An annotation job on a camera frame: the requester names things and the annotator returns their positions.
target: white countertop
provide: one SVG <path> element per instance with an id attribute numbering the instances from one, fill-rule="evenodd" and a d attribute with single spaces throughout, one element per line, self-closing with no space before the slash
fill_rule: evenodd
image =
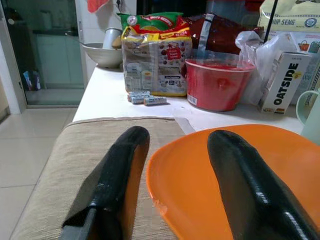
<path id="1" fill-rule="evenodd" d="M 242 104 L 233 111 L 217 113 L 198 109 L 182 97 L 168 97 L 167 101 L 168 105 L 133 105 L 127 100 L 123 72 L 96 67 L 73 121 L 94 118 L 169 117 L 187 119 L 195 131 L 232 125 L 265 124 L 299 134 L 303 128 L 294 107 L 290 107 L 285 115 L 260 113 L 255 106 Z"/>

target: beige cloth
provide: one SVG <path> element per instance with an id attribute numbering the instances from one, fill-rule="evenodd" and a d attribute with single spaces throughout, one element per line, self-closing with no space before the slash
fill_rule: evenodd
<path id="1" fill-rule="evenodd" d="M 145 127 L 150 133 L 146 164 L 157 149 L 184 135 L 170 118 L 100 118 L 68 125 L 57 138 L 11 239 L 57 239 L 82 182 L 120 134 L 132 126 Z M 175 238 L 153 206 L 146 186 L 146 166 L 140 181 L 132 238 Z"/>

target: glass door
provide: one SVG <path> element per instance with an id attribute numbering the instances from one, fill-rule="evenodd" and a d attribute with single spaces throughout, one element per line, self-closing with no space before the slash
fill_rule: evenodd
<path id="1" fill-rule="evenodd" d="M 84 77 L 74 0 L 0 0 L 28 105 L 77 105 Z"/>

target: white wall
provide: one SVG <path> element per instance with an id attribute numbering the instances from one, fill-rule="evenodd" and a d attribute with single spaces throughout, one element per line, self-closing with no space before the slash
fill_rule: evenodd
<path id="1" fill-rule="evenodd" d="M 80 13 L 83 27 L 83 42 L 88 43 L 103 43 L 105 38 L 105 30 L 107 28 L 121 29 L 120 17 L 116 13 L 116 1 L 109 0 L 109 2 L 102 6 L 96 13 L 89 13 L 86 0 L 78 0 L 76 5 L 77 12 Z M 122 13 L 133 14 L 137 12 L 137 0 L 122 0 Z M 90 79 L 96 63 L 85 55 L 86 71 L 88 79 Z"/>

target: red plastic bowl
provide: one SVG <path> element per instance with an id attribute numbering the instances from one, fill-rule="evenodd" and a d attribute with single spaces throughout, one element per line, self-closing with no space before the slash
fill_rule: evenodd
<path id="1" fill-rule="evenodd" d="M 235 109 L 255 69 L 246 62 L 196 59 L 185 62 L 189 103 L 215 112 Z"/>

